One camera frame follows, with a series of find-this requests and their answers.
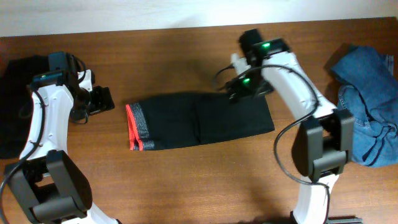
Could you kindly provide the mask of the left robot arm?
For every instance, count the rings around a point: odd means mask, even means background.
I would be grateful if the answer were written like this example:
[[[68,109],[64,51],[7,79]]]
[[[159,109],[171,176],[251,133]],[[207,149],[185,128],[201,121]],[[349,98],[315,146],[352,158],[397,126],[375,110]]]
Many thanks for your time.
[[[19,161],[5,167],[9,187],[31,223],[113,223],[93,202],[88,179],[68,156],[68,124],[114,109],[107,87],[76,56],[49,55],[49,71],[33,77],[29,135]]]

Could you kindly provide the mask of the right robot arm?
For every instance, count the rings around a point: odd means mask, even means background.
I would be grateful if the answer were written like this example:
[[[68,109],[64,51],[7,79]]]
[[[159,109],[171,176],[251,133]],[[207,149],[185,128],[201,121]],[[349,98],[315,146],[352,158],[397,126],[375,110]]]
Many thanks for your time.
[[[300,185],[289,223],[362,223],[356,217],[329,216],[331,191],[351,161],[353,115],[339,110],[320,93],[284,39],[264,40],[257,29],[251,29],[238,43],[244,56],[231,56],[237,76],[223,89],[232,100],[276,91],[295,119],[277,135],[273,145],[282,172]],[[284,167],[277,152],[278,142],[294,126],[298,131],[292,160],[299,177]]]

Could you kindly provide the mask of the black pants with red waistband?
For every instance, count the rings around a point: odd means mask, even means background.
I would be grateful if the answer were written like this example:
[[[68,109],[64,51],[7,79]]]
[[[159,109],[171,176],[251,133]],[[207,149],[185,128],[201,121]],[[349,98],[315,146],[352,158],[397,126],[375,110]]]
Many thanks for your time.
[[[272,132],[265,98],[231,101],[223,93],[181,92],[126,105],[132,151],[213,144]]]

